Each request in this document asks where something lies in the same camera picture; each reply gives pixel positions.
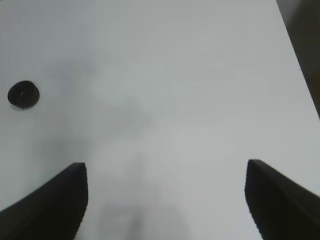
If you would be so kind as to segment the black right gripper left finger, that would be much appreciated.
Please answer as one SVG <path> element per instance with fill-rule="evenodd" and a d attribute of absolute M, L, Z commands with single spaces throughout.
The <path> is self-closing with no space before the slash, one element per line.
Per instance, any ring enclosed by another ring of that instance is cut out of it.
<path fill-rule="evenodd" d="M 88 206 L 87 168 L 75 162 L 0 212 L 2 240 L 73 240 Z"/>

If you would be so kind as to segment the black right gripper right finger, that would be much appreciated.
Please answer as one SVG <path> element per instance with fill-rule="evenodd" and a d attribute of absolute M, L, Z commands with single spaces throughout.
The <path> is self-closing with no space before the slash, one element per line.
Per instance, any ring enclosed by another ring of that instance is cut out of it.
<path fill-rule="evenodd" d="M 245 200 L 264 240 L 318 240 L 320 198 L 260 159 L 247 162 Z"/>

